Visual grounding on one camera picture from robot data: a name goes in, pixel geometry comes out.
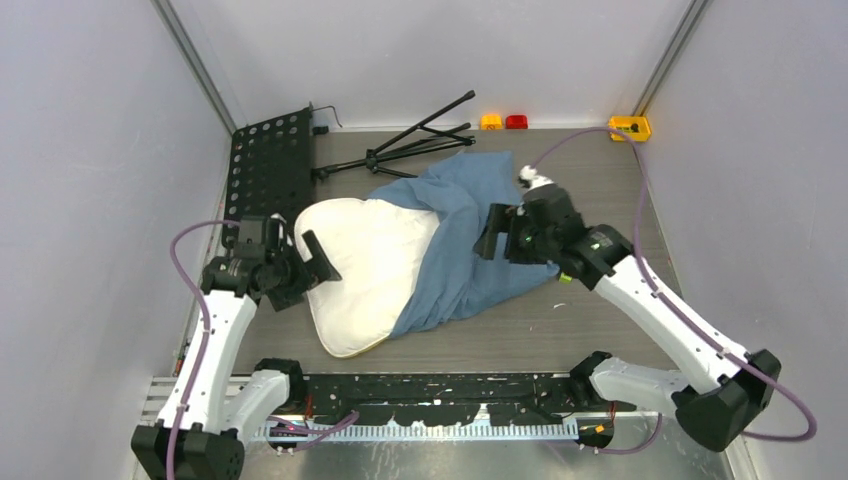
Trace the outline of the white pillow with yellow band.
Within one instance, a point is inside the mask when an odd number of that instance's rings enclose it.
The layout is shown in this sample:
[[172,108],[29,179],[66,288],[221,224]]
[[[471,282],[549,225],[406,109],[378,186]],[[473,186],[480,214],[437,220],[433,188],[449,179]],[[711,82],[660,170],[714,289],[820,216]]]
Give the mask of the white pillow with yellow band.
[[318,338],[329,355],[354,357],[389,339],[439,224],[432,211],[376,199],[325,200],[299,215],[298,249],[310,256],[301,236],[313,232],[341,275],[307,293]]

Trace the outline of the blue pillowcase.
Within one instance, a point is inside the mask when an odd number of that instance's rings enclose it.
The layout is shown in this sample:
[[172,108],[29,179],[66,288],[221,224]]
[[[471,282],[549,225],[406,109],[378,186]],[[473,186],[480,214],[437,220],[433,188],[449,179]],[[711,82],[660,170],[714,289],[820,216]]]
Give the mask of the blue pillowcase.
[[473,251],[490,206],[520,202],[513,174],[510,151],[458,153],[415,178],[395,180],[369,194],[372,200],[433,213],[439,220],[393,337],[473,317],[558,275],[552,264],[484,260]]

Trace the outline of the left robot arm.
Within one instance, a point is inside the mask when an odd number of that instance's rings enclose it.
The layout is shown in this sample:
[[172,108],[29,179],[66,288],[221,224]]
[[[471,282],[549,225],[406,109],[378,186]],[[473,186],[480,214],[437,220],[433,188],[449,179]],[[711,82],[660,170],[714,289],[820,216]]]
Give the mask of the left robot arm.
[[200,312],[176,383],[150,425],[136,427],[131,449],[151,479],[237,479],[249,439],[279,410],[298,412],[307,398],[299,362],[261,360],[247,384],[227,397],[235,360],[258,307],[276,311],[342,276],[316,234],[280,215],[222,221],[237,236],[194,282],[177,269]]

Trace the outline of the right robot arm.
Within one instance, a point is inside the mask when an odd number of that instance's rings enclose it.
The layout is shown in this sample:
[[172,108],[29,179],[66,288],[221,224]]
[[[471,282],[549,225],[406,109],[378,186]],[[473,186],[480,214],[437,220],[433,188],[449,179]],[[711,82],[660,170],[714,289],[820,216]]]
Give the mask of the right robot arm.
[[519,205],[490,206],[474,245],[481,258],[554,264],[624,312],[674,362],[673,371],[629,364],[596,351],[574,367],[571,397],[584,410],[606,401],[673,417],[697,444],[724,451],[768,406],[781,362],[750,352],[711,327],[641,266],[631,242],[610,225],[584,223],[561,187],[527,191]]

